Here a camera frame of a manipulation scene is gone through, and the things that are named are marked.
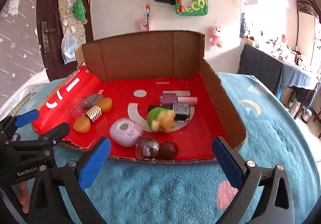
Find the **person's left hand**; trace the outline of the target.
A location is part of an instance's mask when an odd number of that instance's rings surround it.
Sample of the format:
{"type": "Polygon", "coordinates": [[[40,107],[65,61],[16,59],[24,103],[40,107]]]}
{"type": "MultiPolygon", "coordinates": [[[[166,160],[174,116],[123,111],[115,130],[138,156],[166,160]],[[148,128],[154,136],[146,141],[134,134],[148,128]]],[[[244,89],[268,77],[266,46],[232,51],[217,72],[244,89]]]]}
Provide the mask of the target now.
{"type": "Polygon", "coordinates": [[[30,193],[27,188],[27,182],[20,182],[16,185],[18,200],[25,214],[29,213],[30,193]]]}

